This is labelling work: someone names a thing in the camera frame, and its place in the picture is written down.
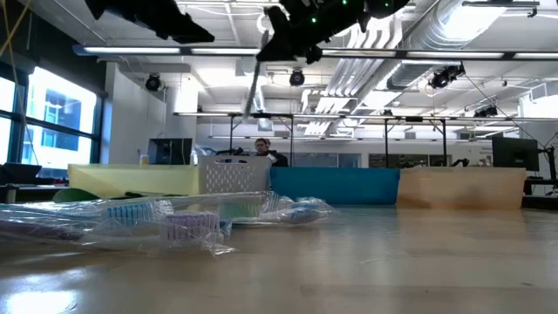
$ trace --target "desk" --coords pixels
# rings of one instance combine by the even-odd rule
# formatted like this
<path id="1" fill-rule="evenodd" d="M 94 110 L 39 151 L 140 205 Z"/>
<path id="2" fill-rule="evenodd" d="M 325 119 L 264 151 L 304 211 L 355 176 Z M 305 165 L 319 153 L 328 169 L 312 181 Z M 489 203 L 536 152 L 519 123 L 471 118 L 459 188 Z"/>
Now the desk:
<path id="1" fill-rule="evenodd" d="M 234 229 L 239 252 L 148 257 L 0 243 L 0 312 L 554 313 L 558 215 L 354 208 Z"/>
<path id="2" fill-rule="evenodd" d="M 57 186 L 0 186 L 0 202 L 32 202 L 32 201 L 52 201 L 52 197 L 58 191 L 68 187 Z"/>

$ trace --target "man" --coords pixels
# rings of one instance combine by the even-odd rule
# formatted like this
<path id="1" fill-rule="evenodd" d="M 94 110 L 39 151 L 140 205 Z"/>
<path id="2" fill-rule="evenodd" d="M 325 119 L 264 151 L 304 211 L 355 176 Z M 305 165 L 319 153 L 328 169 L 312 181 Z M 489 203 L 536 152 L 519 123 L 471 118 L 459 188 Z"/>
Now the man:
<path id="1" fill-rule="evenodd" d="M 265 156 L 271 159 L 271 167 L 288 167 L 289 160 L 287 157 L 279 154 L 277 151 L 269 150 L 271 142 L 266 139 L 257 139 L 255 141 L 255 151 L 258 156 Z"/>

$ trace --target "white plastic basket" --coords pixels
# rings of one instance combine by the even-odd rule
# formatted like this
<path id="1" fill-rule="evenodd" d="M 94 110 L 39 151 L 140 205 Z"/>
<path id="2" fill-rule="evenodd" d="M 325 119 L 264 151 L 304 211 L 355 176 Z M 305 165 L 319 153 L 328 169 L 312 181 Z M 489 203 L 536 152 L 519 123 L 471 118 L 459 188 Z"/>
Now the white plastic basket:
<path id="1" fill-rule="evenodd" d="M 200 157 L 200 194 L 266 191 L 270 165 L 266 157 Z"/>

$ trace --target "security camera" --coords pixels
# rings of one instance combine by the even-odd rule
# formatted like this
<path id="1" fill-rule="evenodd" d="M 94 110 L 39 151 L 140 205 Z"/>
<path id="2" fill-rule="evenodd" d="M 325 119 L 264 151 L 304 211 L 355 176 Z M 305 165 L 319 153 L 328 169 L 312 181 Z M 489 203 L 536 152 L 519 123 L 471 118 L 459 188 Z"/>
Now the security camera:
<path id="1" fill-rule="evenodd" d="M 165 87 L 163 81 L 160 80 L 160 74 L 151 73 L 146 81 L 146 89 L 150 92 L 161 91 Z"/>
<path id="2" fill-rule="evenodd" d="M 304 74 L 303 70 L 295 69 L 293 73 L 290 74 L 289 83 L 291 86 L 298 87 L 304 84 Z"/>
<path id="3" fill-rule="evenodd" d="M 466 72 L 463 63 L 459 66 L 450 65 L 445 67 L 444 70 L 440 72 L 435 72 L 432 79 L 428 82 L 428 85 L 430 85 L 433 89 L 445 88 L 456 80 L 457 77 L 464 74 L 466 74 Z"/>

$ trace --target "white wall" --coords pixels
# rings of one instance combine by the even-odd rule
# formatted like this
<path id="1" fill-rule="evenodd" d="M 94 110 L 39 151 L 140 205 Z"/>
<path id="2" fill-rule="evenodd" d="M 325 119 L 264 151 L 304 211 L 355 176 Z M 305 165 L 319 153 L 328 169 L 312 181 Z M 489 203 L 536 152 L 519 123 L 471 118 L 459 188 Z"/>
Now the white wall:
<path id="1" fill-rule="evenodd" d="M 284 126 L 275 123 L 276 130 L 283 130 Z M 214 150 L 228 149 L 227 139 L 209 139 L 209 135 L 228 135 L 229 126 L 223 124 L 199 124 L 197 131 L 198 145 L 211 147 Z M 254 126 L 239 125 L 234 136 L 273 136 L 273 133 L 254 133 Z M 254 151 L 254 140 L 233 139 L 233 147 L 242 147 Z M 272 140 L 271 149 L 288 153 L 290 151 L 289 140 Z M 361 167 L 368 167 L 368 154 L 383 154 L 385 152 L 383 140 L 295 140 L 296 153 L 338 153 L 338 154 L 361 154 Z M 441 140 L 436 142 L 389 142 L 389 154 L 442 154 L 444 153 Z M 492 144 L 490 142 L 448 142 L 447 153 L 453 160 L 467 158 L 471 165 L 477 165 L 479 160 L 492 155 Z"/>
<path id="2" fill-rule="evenodd" d="M 529 95 L 520 98 L 520 116 L 525 118 L 555 118 L 558 117 L 558 111 L 556 110 L 555 101 L 558 100 L 558 96 L 549 96 L 545 98 L 537 99 L 535 102 L 531 101 Z M 547 145 L 547 147 L 558 147 L 558 123 L 555 122 L 527 122 L 522 123 L 521 128 L 523 131 L 520 132 L 522 139 L 531 139 L 531 136 L 539 141 L 539 149 L 542 149 L 542 145 Z M 548 165 L 547 156 L 545 154 L 539 154 L 539 176 L 550 179 L 550 166 Z"/>
<path id="3" fill-rule="evenodd" d="M 173 116 L 176 89 L 167 91 L 165 103 L 148 92 L 143 82 L 128 78 L 118 65 L 109 63 L 106 90 L 102 163 L 139 163 L 153 138 L 195 139 L 195 118 Z"/>

